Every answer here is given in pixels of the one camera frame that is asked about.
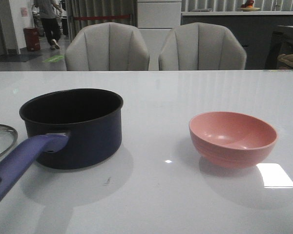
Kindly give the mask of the pink bowl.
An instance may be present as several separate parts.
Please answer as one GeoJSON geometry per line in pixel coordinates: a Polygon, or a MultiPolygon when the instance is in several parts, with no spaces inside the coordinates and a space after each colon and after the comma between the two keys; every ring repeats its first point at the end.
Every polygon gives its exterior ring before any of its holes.
{"type": "Polygon", "coordinates": [[[198,153],[225,168],[255,166],[268,157],[278,138],[270,124],[236,112],[198,114],[188,126],[198,153]]]}

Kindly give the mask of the glass lid with blue knob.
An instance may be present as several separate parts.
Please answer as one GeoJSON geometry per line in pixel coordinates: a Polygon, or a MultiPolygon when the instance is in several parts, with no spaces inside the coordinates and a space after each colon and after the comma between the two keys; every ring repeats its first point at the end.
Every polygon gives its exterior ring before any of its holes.
{"type": "Polygon", "coordinates": [[[18,132],[11,126],[0,124],[0,157],[7,153],[16,143],[18,132]]]}

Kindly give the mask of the dark blue saucepan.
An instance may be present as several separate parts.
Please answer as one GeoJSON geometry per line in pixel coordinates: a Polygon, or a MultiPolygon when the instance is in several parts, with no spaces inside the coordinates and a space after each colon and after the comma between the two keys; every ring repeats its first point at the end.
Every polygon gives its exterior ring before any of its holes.
{"type": "Polygon", "coordinates": [[[111,157],[122,143],[123,98],[112,91],[81,88],[35,97],[19,110],[28,138],[0,162],[0,202],[36,161],[81,169],[111,157]]]}

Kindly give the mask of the left beige chair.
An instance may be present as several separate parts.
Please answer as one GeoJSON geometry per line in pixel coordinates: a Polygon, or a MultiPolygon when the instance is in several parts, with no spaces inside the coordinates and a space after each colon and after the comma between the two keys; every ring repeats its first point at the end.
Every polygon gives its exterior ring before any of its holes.
{"type": "Polygon", "coordinates": [[[147,71],[150,56],[138,28],[106,22],[84,27],[64,59],[68,71],[147,71]]]}

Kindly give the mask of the beige chair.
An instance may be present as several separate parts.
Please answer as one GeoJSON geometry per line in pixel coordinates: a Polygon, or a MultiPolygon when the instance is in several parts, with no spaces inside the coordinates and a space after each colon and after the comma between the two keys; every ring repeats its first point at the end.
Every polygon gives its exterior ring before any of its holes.
{"type": "Polygon", "coordinates": [[[138,28],[106,22],[84,27],[64,59],[68,71],[147,71],[150,56],[138,28]]]}
{"type": "Polygon", "coordinates": [[[230,29],[202,22],[171,29],[158,57],[160,71],[244,70],[246,61],[230,29]]]}

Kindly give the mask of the right beige chair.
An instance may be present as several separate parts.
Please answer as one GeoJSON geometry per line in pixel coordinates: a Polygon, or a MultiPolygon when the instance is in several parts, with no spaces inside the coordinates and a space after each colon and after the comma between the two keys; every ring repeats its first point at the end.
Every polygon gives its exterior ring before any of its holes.
{"type": "Polygon", "coordinates": [[[230,29],[202,22],[171,29],[158,57],[160,71],[244,70],[246,61],[230,29]]]}

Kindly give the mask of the white cabinet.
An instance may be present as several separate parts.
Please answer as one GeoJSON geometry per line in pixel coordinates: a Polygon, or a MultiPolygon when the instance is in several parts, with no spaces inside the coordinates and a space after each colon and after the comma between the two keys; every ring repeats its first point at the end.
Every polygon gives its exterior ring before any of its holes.
{"type": "Polygon", "coordinates": [[[181,0],[138,0],[137,26],[140,29],[169,29],[181,24],[181,0]]]}

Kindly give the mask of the red barrier belt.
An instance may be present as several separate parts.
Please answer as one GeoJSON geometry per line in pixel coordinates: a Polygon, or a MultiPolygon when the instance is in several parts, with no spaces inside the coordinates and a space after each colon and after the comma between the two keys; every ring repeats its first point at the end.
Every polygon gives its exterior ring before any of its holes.
{"type": "Polygon", "coordinates": [[[132,15],[117,15],[117,16],[99,16],[99,17],[73,17],[73,20],[122,20],[131,19],[132,15]]]}

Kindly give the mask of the grey counter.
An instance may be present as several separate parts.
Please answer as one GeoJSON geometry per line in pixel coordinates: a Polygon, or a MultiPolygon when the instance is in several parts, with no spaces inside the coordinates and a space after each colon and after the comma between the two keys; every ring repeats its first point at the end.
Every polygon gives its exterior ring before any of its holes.
{"type": "Polygon", "coordinates": [[[272,32],[293,25],[293,11],[183,12],[182,24],[203,22],[229,28],[247,52],[246,69],[265,69],[272,32]]]}

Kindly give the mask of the red trash bin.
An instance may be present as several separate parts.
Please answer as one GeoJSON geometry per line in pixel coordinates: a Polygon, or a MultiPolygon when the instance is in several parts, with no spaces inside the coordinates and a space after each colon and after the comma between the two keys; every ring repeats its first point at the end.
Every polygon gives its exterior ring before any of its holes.
{"type": "Polygon", "coordinates": [[[39,33],[35,27],[26,27],[23,29],[26,49],[29,52],[38,51],[41,49],[39,41],[39,33]]]}

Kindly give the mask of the walking person in background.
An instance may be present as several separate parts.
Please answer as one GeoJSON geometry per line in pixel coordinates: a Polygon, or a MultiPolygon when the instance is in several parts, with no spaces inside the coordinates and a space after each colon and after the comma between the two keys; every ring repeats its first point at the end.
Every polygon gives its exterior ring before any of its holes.
{"type": "Polygon", "coordinates": [[[58,41],[61,38],[61,32],[53,8],[57,9],[60,13],[62,12],[61,8],[55,0],[35,0],[34,7],[39,9],[40,19],[50,49],[59,50],[58,41]]]}

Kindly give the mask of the fruit plate on counter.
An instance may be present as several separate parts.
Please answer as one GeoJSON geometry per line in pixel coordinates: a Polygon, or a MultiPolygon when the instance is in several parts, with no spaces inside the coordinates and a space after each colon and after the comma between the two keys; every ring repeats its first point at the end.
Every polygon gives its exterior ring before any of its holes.
{"type": "Polygon", "coordinates": [[[251,11],[259,11],[260,7],[254,6],[254,0],[246,0],[240,7],[237,8],[238,11],[242,12],[251,12],[251,11]]]}

